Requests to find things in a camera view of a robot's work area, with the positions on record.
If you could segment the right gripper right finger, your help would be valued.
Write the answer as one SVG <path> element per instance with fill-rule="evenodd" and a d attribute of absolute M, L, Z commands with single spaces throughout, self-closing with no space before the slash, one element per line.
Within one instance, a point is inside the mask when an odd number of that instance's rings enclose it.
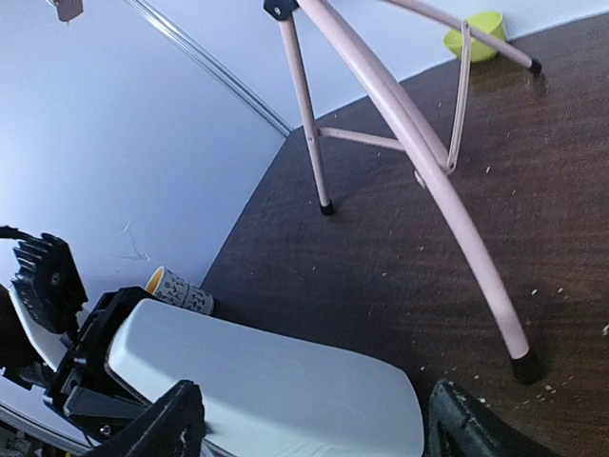
<path fill-rule="evenodd" d="M 439 380 L 428 402 L 431 456 L 555 456 L 552 449 L 510 427 L 452 381 Z"/>

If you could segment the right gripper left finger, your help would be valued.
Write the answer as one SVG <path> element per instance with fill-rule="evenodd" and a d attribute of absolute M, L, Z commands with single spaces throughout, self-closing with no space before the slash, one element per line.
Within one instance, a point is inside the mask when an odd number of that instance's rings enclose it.
<path fill-rule="evenodd" d="M 117 436 L 88 456 L 190 456 L 201 453 L 206 436 L 201 390 L 182 380 L 147 407 Z"/>

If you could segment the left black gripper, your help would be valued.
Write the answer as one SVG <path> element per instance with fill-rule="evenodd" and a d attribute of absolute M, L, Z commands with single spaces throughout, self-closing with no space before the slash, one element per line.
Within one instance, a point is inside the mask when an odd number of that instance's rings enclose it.
<path fill-rule="evenodd" d="M 128 427 L 150 404 L 108 367 L 114 335 L 151 294 L 140 287 L 104 293 L 78 332 L 44 393 L 45 404 L 96 440 Z M 71 382 L 77 381 L 79 387 Z"/>

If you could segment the white metronome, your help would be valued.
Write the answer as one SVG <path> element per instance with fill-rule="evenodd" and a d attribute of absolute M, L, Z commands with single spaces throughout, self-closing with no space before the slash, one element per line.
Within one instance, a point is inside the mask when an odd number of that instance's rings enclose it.
<path fill-rule="evenodd" d="M 381 360 L 145 299 L 116 331 L 108 368 L 155 401 L 201 390 L 209 442 L 234 456 L 420 456 L 422 412 Z"/>

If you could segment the pink folding music stand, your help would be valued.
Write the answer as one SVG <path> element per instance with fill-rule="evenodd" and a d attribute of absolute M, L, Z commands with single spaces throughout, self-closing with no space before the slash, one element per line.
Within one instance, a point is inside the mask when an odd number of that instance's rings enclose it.
<path fill-rule="evenodd" d="M 264 3 L 265 11 L 277 22 L 282 35 L 285 55 L 303 121 L 304 137 L 314 174 L 320 210 L 324 215 L 331 215 L 335 211 L 324 176 L 320 149 L 321 138 L 344 139 L 405 153 L 413 164 L 420 183 L 430 192 L 441 211 L 481 288 L 507 348 L 515 378 L 526 386 L 532 385 L 542 376 L 539 357 L 530 346 L 504 283 L 469 213 L 449 182 L 448 176 L 457 165 L 461 149 L 470 80 L 471 41 L 473 39 L 481 41 L 534 75 L 540 74 L 541 64 L 512 45 L 489 33 L 473 28 L 467 21 L 460 20 L 431 5 L 420 1 L 400 1 L 397 5 L 404 10 L 417 13 L 462 33 L 459 86 L 453 129 L 448 146 L 442 143 L 416 104 L 379 57 L 328 2 L 266 1 Z M 393 137 L 386 138 L 346 129 L 320 129 L 317 127 L 293 18 L 296 10 L 302 10 L 338 52 L 392 130 Z"/>

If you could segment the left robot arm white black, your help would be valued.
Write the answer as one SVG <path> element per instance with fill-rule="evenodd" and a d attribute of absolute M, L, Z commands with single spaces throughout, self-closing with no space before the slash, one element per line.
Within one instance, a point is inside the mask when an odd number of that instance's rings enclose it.
<path fill-rule="evenodd" d="M 1 376 L 3 420 L 58 447 L 80 451 L 86 446 L 84 435 L 103 443 L 150 404 L 107 362 L 115 333 L 149 293 L 139 287 L 104 293 L 93 310 L 85 312 L 74 338 L 38 325 L 15 286 L 9 286 L 8 296 L 48 377 L 45 386 L 37 387 L 6 368 Z"/>

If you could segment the white patterned mug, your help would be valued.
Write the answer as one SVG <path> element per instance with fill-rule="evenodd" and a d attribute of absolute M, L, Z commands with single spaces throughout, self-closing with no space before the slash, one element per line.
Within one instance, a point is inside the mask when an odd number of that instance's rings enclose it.
<path fill-rule="evenodd" d="M 153 272 L 147 281 L 145 291 L 166 304 L 204 315 L 211 315 L 215 308 L 211 294 L 193 286 L 166 267 L 158 267 Z"/>

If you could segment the left aluminium corner post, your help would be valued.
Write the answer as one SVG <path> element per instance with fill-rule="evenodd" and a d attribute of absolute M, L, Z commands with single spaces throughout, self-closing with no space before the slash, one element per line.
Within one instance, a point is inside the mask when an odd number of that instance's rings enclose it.
<path fill-rule="evenodd" d="M 148 1 L 127 0 L 125 4 L 163 34 L 169 42 L 196 65 L 210 74 L 246 106 L 261 116 L 280 135 L 286 138 L 291 133 L 292 127 L 286 120 L 253 89 L 188 33 L 154 8 Z"/>

